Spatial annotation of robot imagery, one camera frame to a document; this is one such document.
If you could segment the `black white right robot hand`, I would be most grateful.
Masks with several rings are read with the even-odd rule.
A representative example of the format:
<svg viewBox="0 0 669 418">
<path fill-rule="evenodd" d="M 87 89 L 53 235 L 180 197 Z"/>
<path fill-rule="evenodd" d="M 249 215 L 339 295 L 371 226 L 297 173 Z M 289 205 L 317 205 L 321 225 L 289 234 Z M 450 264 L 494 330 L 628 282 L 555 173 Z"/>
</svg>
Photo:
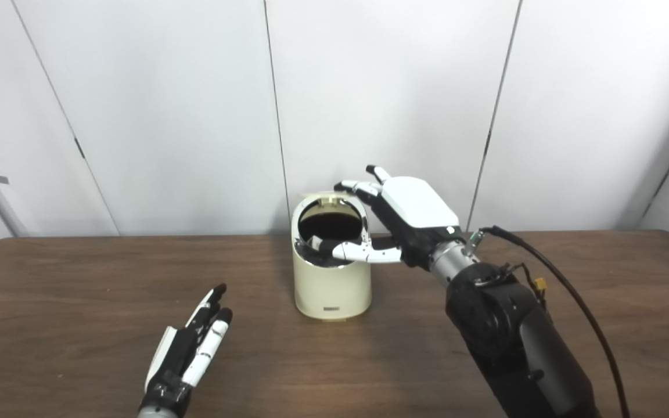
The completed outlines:
<svg viewBox="0 0 669 418">
<path fill-rule="evenodd" d="M 420 178 L 390 176 L 382 167 L 369 165 L 366 171 L 375 182 L 342 181 L 337 192 L 353 195 L 390 232 L 390 246 L 376 248 L 372 243 L 340 242 L 327 253 L 338 260 L 367 264 L 395 264 L 430 272 L 436 251 L 442 244 L 459 238 L 459 218 L 438 193 Z"/>
</svg>

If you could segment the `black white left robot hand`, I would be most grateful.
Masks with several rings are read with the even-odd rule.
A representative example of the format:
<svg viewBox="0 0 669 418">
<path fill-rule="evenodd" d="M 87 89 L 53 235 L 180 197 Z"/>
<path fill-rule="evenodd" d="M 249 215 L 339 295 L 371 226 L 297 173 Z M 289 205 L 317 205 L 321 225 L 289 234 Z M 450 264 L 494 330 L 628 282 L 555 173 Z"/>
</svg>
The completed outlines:
<svg viewBox="0 0 669 418">
<path fill-rule="evenodd" d="M 149 365 L 139 417 L 184 417 L 193 392 L 233 320 L 221 307 L 226 284 L 211 289 L 182 328 L 167 326 Z"/>
</svg>

